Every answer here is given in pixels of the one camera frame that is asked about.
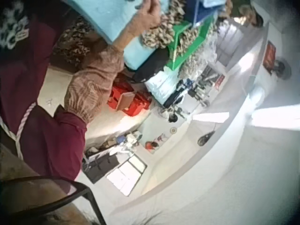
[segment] hair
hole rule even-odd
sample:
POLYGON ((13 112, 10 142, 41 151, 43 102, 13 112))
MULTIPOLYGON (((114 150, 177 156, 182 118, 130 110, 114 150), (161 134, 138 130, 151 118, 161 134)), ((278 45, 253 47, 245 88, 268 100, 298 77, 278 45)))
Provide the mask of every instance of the hair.
POLYGON ((255 13, 256 13, 256 24, 254 24, 254 26, 258 28, 263 27, 263 18, 256 11, 255 13))
POLYGON ((159 146, 159 144, 157 144, 156 142, 151 142, 151 145, 154 147, 154 148, 157 148, 159 146))
POLYGON ((171 114, 170 116, 169 116, 169 122, 170 123, 176 123, 177 122, 177 120, 178 120, 178 116, 176 115, 176 114, 171 114))

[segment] white floor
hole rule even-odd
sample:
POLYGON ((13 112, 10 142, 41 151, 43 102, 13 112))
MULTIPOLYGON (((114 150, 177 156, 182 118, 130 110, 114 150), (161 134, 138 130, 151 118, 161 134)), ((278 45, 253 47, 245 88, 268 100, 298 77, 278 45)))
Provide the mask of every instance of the white floor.
MULTIPOLYGON (((38 97, 38 104, 51 115, 59 104, 63 105, 67 87, 72 75, 48 68, 44 85, 38 97)), ((147 117, 144 110, 135 117, 127 116, 122 111, 115 112, 107 104, 103 105, 99 115, 88 125, 85 135, 86 148, 100 146, 108 138, 120 135, 128 130, 134 130, 147 117)))

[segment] maroon shirt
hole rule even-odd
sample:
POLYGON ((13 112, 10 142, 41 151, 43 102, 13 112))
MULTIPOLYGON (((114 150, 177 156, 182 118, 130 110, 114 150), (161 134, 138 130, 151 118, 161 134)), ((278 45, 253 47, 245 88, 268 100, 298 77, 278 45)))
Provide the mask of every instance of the maroon shirt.
MULTIPOLYGON (((25 111, 37 101, 49 57, 63 31, 69 10, 58 0, 18 2, 23 6, 15 6, 12 1, 0 3, 1 117, 14 134, 25 111), (10 27, 4 29, 4 7, 14 12, 13 19, 17 26, 9 24, 10 27), (15 32, 29 29, 29 36, 19 41, 13 40, 9 35, 14 32, 12 29, 15 32)), ((40 175, 74 180, 81 168, 86 130, 83 120, 66 112, 62 106, 58 107, 54 117, 42 107, 35 106, 20 139, 24 161, 40 175)))

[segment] sunlight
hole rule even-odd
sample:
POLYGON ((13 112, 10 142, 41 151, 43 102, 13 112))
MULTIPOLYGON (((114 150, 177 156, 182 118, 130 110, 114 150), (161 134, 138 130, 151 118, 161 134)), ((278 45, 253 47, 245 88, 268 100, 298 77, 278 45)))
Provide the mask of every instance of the sunlight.
POLYGON ((193 120, 214 123, 224 123, 228 118, 229 112, 203 113, 193 116, 193 120))

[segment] person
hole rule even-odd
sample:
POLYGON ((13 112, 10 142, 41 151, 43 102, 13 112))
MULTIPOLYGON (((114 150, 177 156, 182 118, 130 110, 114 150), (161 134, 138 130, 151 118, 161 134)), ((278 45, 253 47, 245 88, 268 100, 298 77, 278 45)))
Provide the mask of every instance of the person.
POLYGON ((159 146, 159 144, 157 142, 146 142, 145 149, 147 149, 147 150, 154 150, 158 146, 159 146))
POLYGON ((0 8, 1 142, 39 175, 74 180, 82 166, 87 124, 106 104, 123 51, 160 23, 159 0, 142 7, 114 40, 77 72, 54 116, 37 104, 53 46, 70 8, 59 0, 5 0, 0 8))
POLYGON ((222 12, 219 17, 225 19, 245 17, 248 23, 254 27, 263 26, 263 18, 257 13, 256 9, 251 5, 250 0, 227 0, 226 11, 222 12))
POLYGON ((175 113, 169 115, 169 123, 176 123, 178 121, 178 116, 175 113))

